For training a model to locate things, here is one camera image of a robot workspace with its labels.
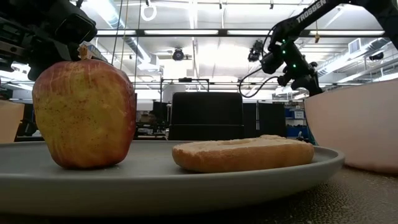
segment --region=gray plate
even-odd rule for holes
[[[344,155],[316,147],[313,163],[195,174],[177,166],[181,142],[135,141],[118,166],[64,170],[44,142],[0,144],[0,213],[72,217],[159,215],[240,207],[292,195],[327,180]]]

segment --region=black chair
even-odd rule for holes
[[[169,140],[209,141],[244,138],[239,93],[175,93]]]
[[[260,134],[287,136],[283,104],[259,103]]]

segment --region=toasted bun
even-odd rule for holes
[[[314,147],[276,136],[179,144],[173,148],[177,165],[197,172],[234,172],[311,163]]]

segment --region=security camera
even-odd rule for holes
[[[256,42],[253,44],[253,47],[250,49],[250,53],[248,56],[249,62],[257,62],[260,59],[260,56],[262,54],[262,40],[256,40]]]
[[[177,48],[175,49],[174,53],[173,53],[173,59],[175,61],[181,61],[184,59],[184,53],[182,52],[181,48]]]
[[[369,57],[370,60],[374,61],[374,60],[381,60],[384,58],[384,53],[380,52],[378,54],[372,55]]]

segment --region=plate rim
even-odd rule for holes
[[[139,142],[192,142],[192,141],[139,141]],[[0,144],[0,150],[2,147],[7,146],[15,146],[15,145],[23,145],[23,144],[45,144],[45,141],[35,141],[35,142],[14,142],[14,143],[5,143]],[[280,172],[289,172],[289,171],[297,171],[297,170],[304,170],[304,169],[311,169],[312,167],[324,166],[326,164],[334,164],[337,162],[341,162],[341,165],[344,164],[345,155],[339,150],[330,149],[327,147],[321,146],[314,146],[315,150],[327,150],[337,153],[337,156],[328,159],[326,161],[315,162],[311,164],[304,164],[299,166],[292,166],[292,167],[281,167],[281,168],[274,168],[274,169],[263,169],[263,170],[249,170],[249,171],[237,171],[237,172],[219,172],[219,173],[206,173],[206,174],[178,174],[178,175],[148,175],[148,176],[138,176],[138,177],[96,177],[96,176],[76,176],[76,175],[62,175],[62,176],[39,176],[39,175],[27,175],[27,174],[0,174],[0,179],[5,180],[41,180],[41,181],[119,181],[119,182],[137,182],[137,181],[151,181],[151,180],[197,180],[197,179],[227,179],[227,178],[242,178],[242,177],[250,177],[250,176],[257,176],[257,175],[273,175]]]

